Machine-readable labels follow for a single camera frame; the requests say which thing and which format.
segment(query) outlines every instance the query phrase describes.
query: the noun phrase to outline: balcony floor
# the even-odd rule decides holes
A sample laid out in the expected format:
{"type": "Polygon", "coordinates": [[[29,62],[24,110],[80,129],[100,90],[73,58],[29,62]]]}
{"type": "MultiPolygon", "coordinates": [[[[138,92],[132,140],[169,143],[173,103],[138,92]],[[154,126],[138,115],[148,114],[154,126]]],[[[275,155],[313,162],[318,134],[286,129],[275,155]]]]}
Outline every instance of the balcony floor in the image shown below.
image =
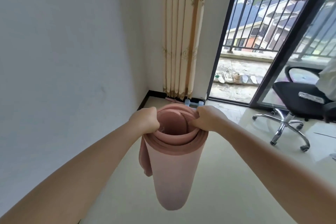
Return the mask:
{"type": "MultiPolygon", "coordinates": [[[[246,75],[265,76],[270,63],[241,59],[219,58],[216,72],[224,74],[227,69],[246,75]]],[[[250,103],[258,86],[212,83],[211,97],[250,103]]]]}

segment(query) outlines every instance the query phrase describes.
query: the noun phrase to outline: armrest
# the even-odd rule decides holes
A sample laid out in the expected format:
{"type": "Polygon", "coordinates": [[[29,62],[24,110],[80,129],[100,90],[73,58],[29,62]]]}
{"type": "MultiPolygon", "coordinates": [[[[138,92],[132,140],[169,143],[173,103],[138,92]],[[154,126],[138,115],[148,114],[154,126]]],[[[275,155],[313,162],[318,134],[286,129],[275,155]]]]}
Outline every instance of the armrest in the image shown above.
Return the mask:
{"type": "Polygon", "coordinates": [[[308,72],[313,73],[314,75],[320,77],[319,73],[322,71],[321,69],[317,69],[317,68],[309,68],[309,67],[302,67],[300,65],[287,65],[285,68],[285,75],[288,79],[289,82],[293,82],[291,75],[289,74],[289,71],[292,68],[297,68],[297,69],[301,69],[301,70],[306,70],[308,72]]]}
{"type": "Polygon", "coordinates": [[[336,116],[336,102],[327,103],[322,106],[323,110],[323,120],[326,123],[329,123],[329,117],[335,117],[336,116]]]}

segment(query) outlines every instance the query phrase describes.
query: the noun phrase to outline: hand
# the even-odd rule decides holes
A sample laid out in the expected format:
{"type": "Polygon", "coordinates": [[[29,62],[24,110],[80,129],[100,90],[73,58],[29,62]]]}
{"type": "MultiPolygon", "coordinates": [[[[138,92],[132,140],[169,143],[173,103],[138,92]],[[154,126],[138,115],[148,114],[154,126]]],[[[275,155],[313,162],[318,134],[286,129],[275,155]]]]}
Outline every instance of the hand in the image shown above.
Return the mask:
{"type": "Polygon", "coordinates": [[[205,131],[216,131],[220,126],[220,121],[227,121],[228,118],[216,107],[211,105],[200,106],[197,108],[199,118],[189,122],[191,126],[205,131]]]}
{"type": "Polygon", "coordinates": [[[128,122],[140,129],[141,134],[148,134],[157,131],[160,127],[160,123],[157,118],[157,111],[155,107],[142,108],[136,111],[129,118],[128,122]]]}

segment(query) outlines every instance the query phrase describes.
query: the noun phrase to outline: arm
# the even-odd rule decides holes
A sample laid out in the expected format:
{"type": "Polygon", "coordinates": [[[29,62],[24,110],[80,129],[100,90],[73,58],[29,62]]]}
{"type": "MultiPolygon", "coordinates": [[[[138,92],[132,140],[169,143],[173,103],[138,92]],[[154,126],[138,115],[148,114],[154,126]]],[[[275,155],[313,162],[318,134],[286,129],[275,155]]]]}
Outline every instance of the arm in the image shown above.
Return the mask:
{"type": "Polygon", "coordinates": [[[0,224],[77,224],[132,144],[160,124],[156,108],[130,120],[65,163],[0,218],[0,224]]]}
{"type": "Polygon", "coordinates": [[[228,120],[215,107],[203,106],[197,110],[199,119],[193,120],[191,125],[224,137],[297,223],[335,222],[334,188],[228,120]]]}

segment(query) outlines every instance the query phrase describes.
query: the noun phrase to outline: black baseboard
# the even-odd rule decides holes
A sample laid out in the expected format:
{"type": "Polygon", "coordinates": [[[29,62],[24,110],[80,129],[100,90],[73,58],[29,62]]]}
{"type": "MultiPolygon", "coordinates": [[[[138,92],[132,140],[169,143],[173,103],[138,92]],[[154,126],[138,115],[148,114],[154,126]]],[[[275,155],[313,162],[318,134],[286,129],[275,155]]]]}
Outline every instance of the black baseboard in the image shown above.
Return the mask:
{"type": "MultiPolygon", "coordinates": [[[[139,105],[139,108],[138,110],[144,108],[147,100],[149,99],[149,97],[156,97],[156,98],[166,98],[167,97],[167,94],[164,93],[164,92],[159,92],[159,91],[154,91],[154,90],[149,90],[146,94],[146,96],[144,97],[143,101],[141,102],[141,104],[139,105]]],[[[205,99],[201,99],[201,98],[191,98],[190,100],[191,102],[193,103],[198,103],[199,101],[202,101],[203,103],[205,103],[205,99]]]]}

